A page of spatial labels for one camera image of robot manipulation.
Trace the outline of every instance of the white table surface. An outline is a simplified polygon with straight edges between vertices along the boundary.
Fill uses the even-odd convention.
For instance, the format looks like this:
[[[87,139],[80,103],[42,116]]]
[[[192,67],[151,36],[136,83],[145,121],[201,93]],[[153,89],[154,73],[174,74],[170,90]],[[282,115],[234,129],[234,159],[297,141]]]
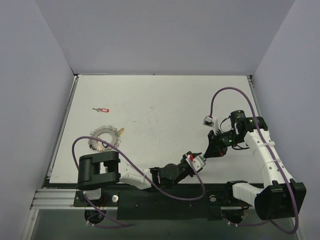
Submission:
[[[50,183],[76,183],[78,171],[71,146],[80,136],[111,125],[124,128],[119,149],[138,167],[164,167],[178,164],[188,151],[204,153],[208,147],[210,127],[203,119],[210,113],[216,91],[236,87],[244,91],[252,104],[254,99],[246,76],[111,76],[81,75],[55,158]],[[107,108],[108,113],[92,108]],[[218,94],[213,115],[221,122],[235,110],[244,110],[251,117],[243,96],[233,90]],[[222,129],[228,131],[230,122]],[[76,156],[96,153],[86,139],[75,147]],[[228,149],[226,156],[209,158],[200,172],[204,183],[226,183],[246,180],[262,183],[258,165],[250,150]],[[181,183],[198,183],[187,177]]]

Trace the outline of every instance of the decorative gear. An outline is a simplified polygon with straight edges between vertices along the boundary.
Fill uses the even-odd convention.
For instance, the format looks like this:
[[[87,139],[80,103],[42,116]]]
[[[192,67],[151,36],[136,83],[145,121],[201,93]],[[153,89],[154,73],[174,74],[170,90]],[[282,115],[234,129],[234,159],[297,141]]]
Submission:
[[[110,134],[112,136],[112,141],[110,142],[110,144],[112,144],[113,146],[118,148],[119,144],[121,143],[120,135],[123,133],[123,128],[121,128],[118,131],[113,126],[101,126],[101,127],[97,128],[96,130],[92,131],[90,133],[90,135],[94,138],[99,138],[99,136],[104,133]],[[112,150],[111,147],[109,147],[109,146],[104,147],[100,142],[98,142],[96,140],[90,139],[88,144],[92,150],[96,150],[99,152],[107,152],[107,151]]]

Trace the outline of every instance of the bolt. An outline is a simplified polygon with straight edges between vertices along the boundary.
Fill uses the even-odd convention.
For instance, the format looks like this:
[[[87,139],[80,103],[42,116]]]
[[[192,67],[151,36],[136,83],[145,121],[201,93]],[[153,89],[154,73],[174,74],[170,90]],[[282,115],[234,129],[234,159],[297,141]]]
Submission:
[[[111,198],[112,202],[116,203],[119,200],[119,197],[117,195],[113,195]]]
[[[215,195],[211,195],[209,197],[209,200],[210,200],[210,202],[214,203],[217,199],[216,199]]]

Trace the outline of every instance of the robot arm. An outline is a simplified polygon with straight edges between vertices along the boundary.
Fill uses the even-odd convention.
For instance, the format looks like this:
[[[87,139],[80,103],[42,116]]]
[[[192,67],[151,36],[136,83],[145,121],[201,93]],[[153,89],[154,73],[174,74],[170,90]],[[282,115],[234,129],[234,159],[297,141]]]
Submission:
[[[302,182],[296,183],[293,177],[279,159],[275,150],[275,142],[271,141],[268,127],[262,117],[257,117],[258,125],[263,138],[263,143],[252,117],[246,117],[244,111],[237,110],[230,114],[231,130],[222,133],[214,126],[218,124],[217,118],[212,121],[206,117],[204,124],[213,127],[208,134],[209,146],[204,154],[205,158],[222,157],[227,153],[229,146],[245,142],[258,166],[263,178],[264,189],[254,187],[245,181],[229,182],[232,185],[231,198],[235,198],[255,207],[257,215],[262,220],[294,217],[292,201],[284,178],[281,175],[275,161],[279,163],[290,181],[294,193],[298,211],[300,211],[306,188]],[[266,148],[270,146],[276,160],[274,160]]]
[[[100,173],[101,163],[105,167],[105,173]],[[170,163],[164,167],[139,168],[144,173],[141,175],[128,162],[121,162],[119,153],[116,151],[84,155],[79,159],[77,188],[86,191],[88,196],[100,188],[116,183],[129,184],[140,190],[145,190],[152,187],[145,177],[151,179],[158,187],[171,188],[187,176],[193,177],[195,175],[190,164],[198,173],[206,165],[206,160],[202,157],[201,152],[192,153],[189,151],[182,156],[178,165]]]
[[[223,157],[227,153],[228,147],[245,142],[259,166],[264,188],[254,187],[244,180],[229,181],[226,184],[226,193],[224,195],[227,198],[227,202],[243,201],[254,206],[257,215],[262,220],[294,217],[295,214],[288,187],[278,171],[275,161],[280,164],[285,177],[290,181],[298,211],[306,195],[306,188],[302,182],[295,182],[279,159],[274,149],[275,143],[270,139],[264,119],[257,117],[257,120],[266,143],[263,143],[253,118],[246,117],[242,110],[234,111],[230,114],[231,130],[228,132],[221,132],[218,129],[217,118],[206,117],[203,123],[213,127],[213,130],[208,134],[209,145],[204,158],[202,153],[187,152],[182,156],[179,164],[170,163],[164,167],[139,168],[143,175],[128,162],[121,162],[119,153],[116,151],[84,155],[79,159],[77,188],[85,191],[90,200],[96,200],[101,197],[101,188],[119,182],[135,186],[140,190],[152,189],[153,187],[146,180],[146,177],[158,187],[171,188],[187,176],[192,177],[195,174],[191,164],[198,173],[206,165],[207,158]],[[276,157],[275,160],[270,155],[266,145],[271,148]],[[101,163],[103,163],[105,173],[100,173]]]

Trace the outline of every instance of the black cable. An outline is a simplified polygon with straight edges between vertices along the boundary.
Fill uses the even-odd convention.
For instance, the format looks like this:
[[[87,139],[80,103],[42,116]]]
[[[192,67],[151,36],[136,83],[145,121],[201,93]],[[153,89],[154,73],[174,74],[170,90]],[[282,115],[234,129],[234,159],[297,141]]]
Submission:
[[[221,132],[223,132],[223,133],[224,133],[224,131],[222,131],[221,125],[222,125],[227,119],[229,119],[229,118],[230,118],[230,116],[228,116],[227,118],[223,119],[222,122],[220,123],[220,130],[221,130]]]
[[[242,146],[239,146],[239,145],[237,144],[237,145],[231,146],[231,148],[234,149],[234,150],[247,150],[247,149],[249,149],[250,147],[242,147]]]

